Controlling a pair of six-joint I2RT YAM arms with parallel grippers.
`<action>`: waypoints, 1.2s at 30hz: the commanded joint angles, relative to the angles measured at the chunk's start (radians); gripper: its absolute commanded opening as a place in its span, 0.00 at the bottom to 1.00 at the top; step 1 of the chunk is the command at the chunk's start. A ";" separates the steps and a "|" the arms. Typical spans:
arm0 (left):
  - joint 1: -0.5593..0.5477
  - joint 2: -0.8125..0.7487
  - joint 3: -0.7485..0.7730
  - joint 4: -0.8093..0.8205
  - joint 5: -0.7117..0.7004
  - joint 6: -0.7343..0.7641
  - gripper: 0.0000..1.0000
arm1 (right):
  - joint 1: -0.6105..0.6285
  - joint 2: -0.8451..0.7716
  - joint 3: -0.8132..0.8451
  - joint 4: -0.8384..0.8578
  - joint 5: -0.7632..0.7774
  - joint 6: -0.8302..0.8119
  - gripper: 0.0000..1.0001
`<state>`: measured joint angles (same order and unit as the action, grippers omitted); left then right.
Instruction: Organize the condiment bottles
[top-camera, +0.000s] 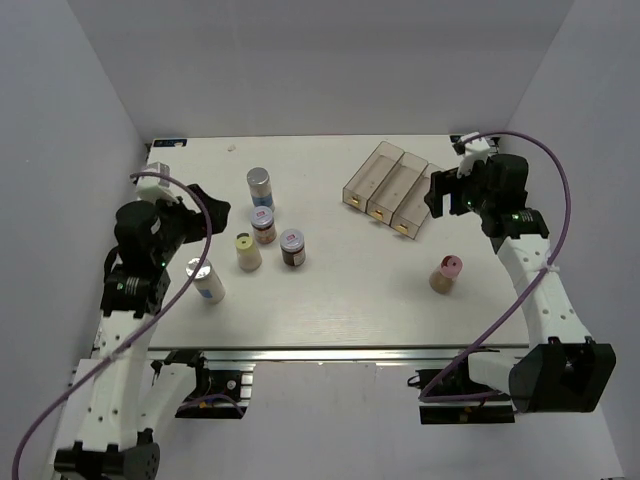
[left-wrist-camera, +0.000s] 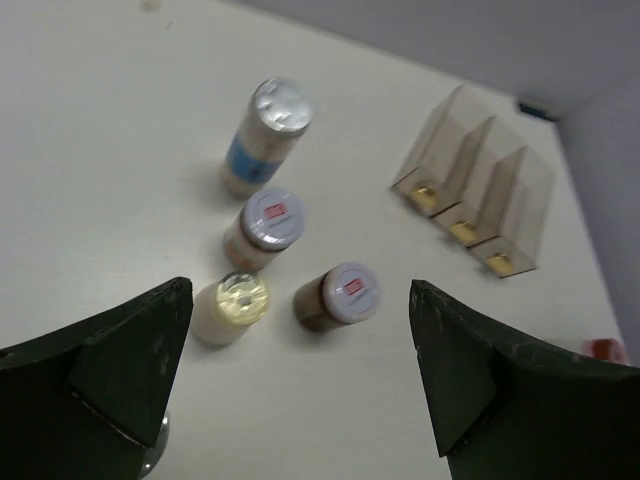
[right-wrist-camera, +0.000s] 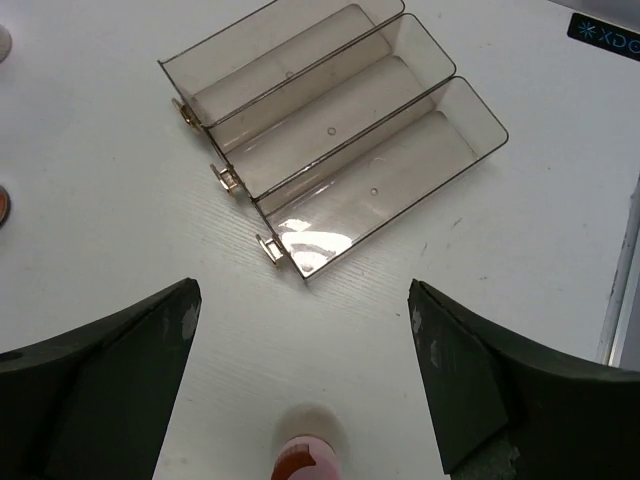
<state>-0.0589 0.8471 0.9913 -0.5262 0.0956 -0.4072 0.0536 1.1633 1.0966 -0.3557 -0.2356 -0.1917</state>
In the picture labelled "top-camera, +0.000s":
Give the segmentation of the orange label sauce jar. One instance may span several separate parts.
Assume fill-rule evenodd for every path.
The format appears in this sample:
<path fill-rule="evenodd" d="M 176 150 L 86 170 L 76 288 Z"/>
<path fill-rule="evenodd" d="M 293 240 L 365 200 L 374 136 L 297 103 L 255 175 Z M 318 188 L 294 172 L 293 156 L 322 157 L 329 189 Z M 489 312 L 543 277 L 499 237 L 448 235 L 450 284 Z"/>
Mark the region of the orange label sauce jar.
<path fill-rule="evenodd" d="M 276 239 L 277 232 L 273 211 L 267 206 L 257 206 L 251 214 L 253 236 L 260 244 L 269 244 Z"/>

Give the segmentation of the dark brown sauce jar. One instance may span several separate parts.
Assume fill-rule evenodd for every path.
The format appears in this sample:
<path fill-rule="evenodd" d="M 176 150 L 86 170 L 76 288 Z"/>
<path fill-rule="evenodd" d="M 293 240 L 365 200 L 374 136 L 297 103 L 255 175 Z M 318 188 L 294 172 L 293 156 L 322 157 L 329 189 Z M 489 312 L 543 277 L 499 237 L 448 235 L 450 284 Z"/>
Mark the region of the dark brown sauce jar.
<path fill-rule="evenodd" d="M 305 239 L 298 229 L 286 229 L 280 235 L 283 261 L 290 267 L 301 266 L 306 260 Z"/>

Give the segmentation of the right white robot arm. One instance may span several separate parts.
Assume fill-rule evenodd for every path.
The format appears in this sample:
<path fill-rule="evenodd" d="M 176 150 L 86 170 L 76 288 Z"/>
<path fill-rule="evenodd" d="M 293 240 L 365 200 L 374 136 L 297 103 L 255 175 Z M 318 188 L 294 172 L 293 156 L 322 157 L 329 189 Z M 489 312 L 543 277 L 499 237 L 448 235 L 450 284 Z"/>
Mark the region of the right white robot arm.
<path fill-rule="evenodd" d="M 549 230 L 526 205 L 529 166 L 517 155 L 478 160 L 467 174 L 435 172 L 425 203 L 433 217 L 474 212 L 518 296 L 529 350 L 521 359 L 483 348 L 463 351 L 423 390 L 425 402 L 507 396 L 519 413 L 591 412 L 616 364 L 611 345 L 596 342 L 571 304 L 552 260 Z"/>

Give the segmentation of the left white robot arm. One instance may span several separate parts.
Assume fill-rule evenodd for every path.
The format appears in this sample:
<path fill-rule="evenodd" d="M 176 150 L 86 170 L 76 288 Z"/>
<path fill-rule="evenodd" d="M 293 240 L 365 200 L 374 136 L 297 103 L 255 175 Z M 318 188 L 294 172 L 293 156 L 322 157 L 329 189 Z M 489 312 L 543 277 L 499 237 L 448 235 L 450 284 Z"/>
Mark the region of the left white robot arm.
<path fill-rule="evenodd" d="M 145 399 L 139 397 L 154 318 L 170 306 L 168 264 L 178 249 L 224 231 L 231 206 L 199 185 L 181 198 L 135 200 L 116 213 L 117 244 L 105 260 L 100 304 L 99 371 L 72 446 L 57 450 L 54 469 L 64 479 L 153 479 L 160 462 L 159 438 L 179 403 L 199 399 L 211 374 L 195 359 L 173 361 Z"/>

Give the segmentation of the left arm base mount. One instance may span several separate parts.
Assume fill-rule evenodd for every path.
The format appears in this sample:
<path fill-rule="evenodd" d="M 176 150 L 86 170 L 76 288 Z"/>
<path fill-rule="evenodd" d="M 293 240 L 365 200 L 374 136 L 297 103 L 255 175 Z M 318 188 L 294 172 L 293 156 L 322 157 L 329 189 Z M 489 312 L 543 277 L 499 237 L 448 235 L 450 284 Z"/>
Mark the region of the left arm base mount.
<path fill-rule="evenodd" d="M 153 360 L 152 385 L 159 382 L 162 371 L 171 365 L 187 366 L 194 388 L 181 401 L 176 419 L 242 419 L 247 410 L 250 394 L 246 381 L 249 372 L 209 365 L 202 351 L 194 349 L 172 350 L 162 360 Z"/>

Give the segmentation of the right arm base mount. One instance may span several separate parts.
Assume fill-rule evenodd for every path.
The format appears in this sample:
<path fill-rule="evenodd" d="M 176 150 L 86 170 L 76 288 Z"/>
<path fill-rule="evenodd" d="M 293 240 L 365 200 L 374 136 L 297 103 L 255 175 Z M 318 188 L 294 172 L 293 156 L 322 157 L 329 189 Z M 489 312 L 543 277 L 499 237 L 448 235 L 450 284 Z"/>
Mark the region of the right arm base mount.
<path fill-rule="evenodd" d="M 460 349 L 420 350 L 420 356 L 411 358 L 413 373 L 406 386 L 421 395 L 437 374 L 459 353 Z M 490 391 L 486 385 L 472 381 L 468 361 L 463 360 L 432 387 L 424 399 L 419 399 L 420 424 L 425 426 L 482 426 L 509 425 L 516 420 L 516 411 L 510 397 L 498 393 L 482 397 Z"/>

